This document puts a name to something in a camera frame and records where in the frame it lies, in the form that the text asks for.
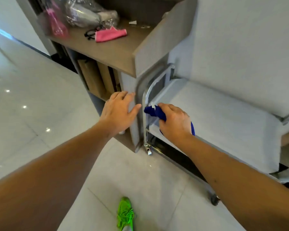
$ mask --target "wooden shelf top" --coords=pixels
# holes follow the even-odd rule
[[[84,34],[90,28],[70,28],[66,39],[48,36],[52,41],[62,44],[72,50],[88,56],[98,62],[108,65],[136,77],[133,52],[150,34],[154,26],[141,28],[141,25],[131,26],[126,19],[121,19],[118,29],[126,29],[127,36],[112,41],[96,43],[88,40]]]

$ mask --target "white tile floor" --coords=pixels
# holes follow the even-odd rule
[[[0,48],[10,59],[0,52],[1,178],[99,117],[77,74],[1,35]],[[132,201],[136,231],[243,230],[185,172],[157,154],[135,154],[115,139],[98,157],[59,230],[117,230],[122,196]]]

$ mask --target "right hand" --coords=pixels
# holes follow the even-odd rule
[[[182,109],[172,105],[159,103],[158,106],[166,114],[166,122],[159,120],[160,130],[163,135],[172,143],[180,138],[192,134],[190,118]]]

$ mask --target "shoelace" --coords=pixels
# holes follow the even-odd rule
[[[122,231],[125,225],[128,225],[131,223],[131,221],[134,218],[134,212],[133,209],[131,208],[129,211],[124,211],[120,214],[118,214],[118,228]]]

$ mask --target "green sneaker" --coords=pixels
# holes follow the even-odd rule
[[[131,207],[131,201],[127,197],[123,197],[120,201],[119,208],[118,208],[118,224],[117,227],[120,231],[127,225],[130,226],[131,230],[133,231],[133,218],[134,212],[133,208]]]

